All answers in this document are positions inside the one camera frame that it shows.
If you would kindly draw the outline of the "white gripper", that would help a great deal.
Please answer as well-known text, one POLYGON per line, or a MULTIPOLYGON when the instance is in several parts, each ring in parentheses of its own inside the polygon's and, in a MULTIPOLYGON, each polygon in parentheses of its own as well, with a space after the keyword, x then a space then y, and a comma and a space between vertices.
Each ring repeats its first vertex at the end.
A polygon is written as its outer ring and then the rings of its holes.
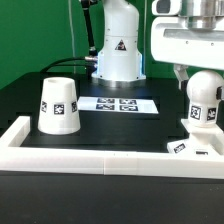
MULTIPOLYGON (((175 64, 178 88, 185 90, 187 66, 224 70, 224 18, 213 30, 193 30, 180 17, 157 17, 151 27, 151 53, 156 61, 175 64)), ((217 100, 224 100, 224 86, 217 88, 217 100)))

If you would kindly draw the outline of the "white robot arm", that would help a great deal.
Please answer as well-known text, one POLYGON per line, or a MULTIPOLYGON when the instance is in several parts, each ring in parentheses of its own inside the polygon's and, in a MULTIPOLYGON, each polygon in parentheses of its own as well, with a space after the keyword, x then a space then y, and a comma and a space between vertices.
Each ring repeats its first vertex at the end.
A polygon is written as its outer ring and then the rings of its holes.
MULTIPOLYGON (((143 80, 139 13, 125 0, 103 0, 104 46, 93 77, 109 86, 143 80)), ((179 87, 189 66, 224 71, 224 0, 153 0, 151 54, 173 65, 179 87)))

